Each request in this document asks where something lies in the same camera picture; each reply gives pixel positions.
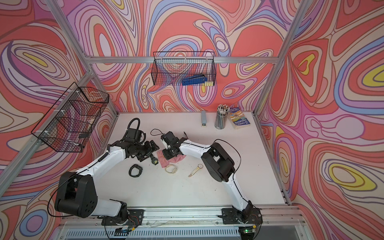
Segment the blue stapler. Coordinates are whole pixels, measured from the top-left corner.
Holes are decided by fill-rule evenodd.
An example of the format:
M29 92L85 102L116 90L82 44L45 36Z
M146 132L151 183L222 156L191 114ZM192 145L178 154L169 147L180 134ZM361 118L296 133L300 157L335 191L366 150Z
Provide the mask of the blue stapler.
M207 80L208 78L205 75L199 74L199 75L194 75L194 76L182 79L182 85L183 86L200 85L205 83Z

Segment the beige strap yellow dial watch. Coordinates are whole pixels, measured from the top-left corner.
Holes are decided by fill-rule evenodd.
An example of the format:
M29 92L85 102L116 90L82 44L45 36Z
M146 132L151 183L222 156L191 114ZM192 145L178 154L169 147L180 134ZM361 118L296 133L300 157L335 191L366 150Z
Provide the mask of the beige strap yellow dial watch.
M198 164L198 166L189 174L189 178L192 177L196 172L203 169L204 166L202 164Z

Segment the small black looped watch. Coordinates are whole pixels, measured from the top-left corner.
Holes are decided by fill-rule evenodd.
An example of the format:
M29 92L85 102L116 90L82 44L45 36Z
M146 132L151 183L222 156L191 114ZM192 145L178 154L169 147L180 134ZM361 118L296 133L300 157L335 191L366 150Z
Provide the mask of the small black looped watch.
M138 164L132 165L129 169L129 176L132 178L138 178L142 175L142 173L143 168Z

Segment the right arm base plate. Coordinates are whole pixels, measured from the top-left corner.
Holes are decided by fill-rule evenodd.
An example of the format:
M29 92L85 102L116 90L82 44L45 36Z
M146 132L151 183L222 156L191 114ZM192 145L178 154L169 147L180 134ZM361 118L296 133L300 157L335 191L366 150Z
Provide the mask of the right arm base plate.
M261 211L255 207L252 207L245 213L235 208L223 208L218 217L222 219L224 225L252 224L258 226L263 223Z

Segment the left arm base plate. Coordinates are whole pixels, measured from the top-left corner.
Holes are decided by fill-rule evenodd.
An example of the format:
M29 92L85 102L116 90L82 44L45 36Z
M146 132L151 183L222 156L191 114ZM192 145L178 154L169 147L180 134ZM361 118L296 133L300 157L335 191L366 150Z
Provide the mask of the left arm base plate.
M105 217L102 219L102 226L129 226L138 227L144 219L144 209L123 210L115 217Z

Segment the colourful book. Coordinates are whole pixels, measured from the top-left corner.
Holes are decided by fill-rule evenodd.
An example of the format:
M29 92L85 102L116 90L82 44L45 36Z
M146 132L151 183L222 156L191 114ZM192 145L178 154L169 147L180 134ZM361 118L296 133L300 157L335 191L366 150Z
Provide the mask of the colourful book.
M230 108L228 118L234 129L241 129L251 125L240 108Z

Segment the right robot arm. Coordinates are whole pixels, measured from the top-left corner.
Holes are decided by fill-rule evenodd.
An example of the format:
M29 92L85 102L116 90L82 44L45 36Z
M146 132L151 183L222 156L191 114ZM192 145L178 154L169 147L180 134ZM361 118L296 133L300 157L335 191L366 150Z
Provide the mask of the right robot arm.
M181 155L201 159L211 177L224 184L232 200L233 212L227 219L240 223L248 221L254 205L245 197L238 184L234 160L219 143L198 144L187 138L179 139L172 132L161 135L161 140L165 146L162 152L167 160Z

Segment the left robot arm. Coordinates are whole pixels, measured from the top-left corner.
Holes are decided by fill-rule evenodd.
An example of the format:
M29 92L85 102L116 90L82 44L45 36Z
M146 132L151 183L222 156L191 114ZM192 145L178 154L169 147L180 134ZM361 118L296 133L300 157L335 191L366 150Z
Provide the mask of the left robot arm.
M146 139L146 133L128 126L121 140L107 146L103 155L76 172L64 173L59 181L55 210L70 216L87 218L96 216L112 218L119 225L129 218L127 204L118 200L99 199L96 183L114 166L127 158L144 161L159 150L154 141Z

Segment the metal pencil cup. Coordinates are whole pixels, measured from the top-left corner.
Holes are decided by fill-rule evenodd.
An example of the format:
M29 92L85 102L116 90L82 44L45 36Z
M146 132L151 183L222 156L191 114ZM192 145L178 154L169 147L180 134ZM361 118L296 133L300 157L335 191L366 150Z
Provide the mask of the metal pencil cup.
M230 112L230 107L225 104L220 104L217 107L217 116L215 121L215 128L222 130L225 128L226 118Z

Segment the beige looped watch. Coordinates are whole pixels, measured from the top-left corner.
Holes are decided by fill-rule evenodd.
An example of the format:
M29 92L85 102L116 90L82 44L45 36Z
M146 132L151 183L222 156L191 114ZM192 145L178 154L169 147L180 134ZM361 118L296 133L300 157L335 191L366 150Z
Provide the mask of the beige looped watch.
M165 167L165 171L168 174L175 174L177 172L177 170L178 170L178 168L173 164L169 164Z

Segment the pink cloth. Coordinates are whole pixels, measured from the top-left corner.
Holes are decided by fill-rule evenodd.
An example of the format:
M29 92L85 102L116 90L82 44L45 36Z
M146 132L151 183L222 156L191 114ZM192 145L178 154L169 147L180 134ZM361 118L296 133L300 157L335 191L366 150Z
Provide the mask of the pink cloth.
M176 157L171 158L170 160L167 160L165 158L162 150L157 151L157 156L158 156L158 160L159 160L159 163L160 163L162 168L165 168L170 164L178 163L186 157L185 155L178 155Z

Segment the grey stapler on table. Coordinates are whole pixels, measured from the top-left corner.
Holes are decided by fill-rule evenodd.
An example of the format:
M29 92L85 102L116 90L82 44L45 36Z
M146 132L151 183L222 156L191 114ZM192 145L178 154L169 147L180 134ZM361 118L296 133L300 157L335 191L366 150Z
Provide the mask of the grey stapler on table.
M207 126L207 115L206 111L201 111L201 126L206 127Z

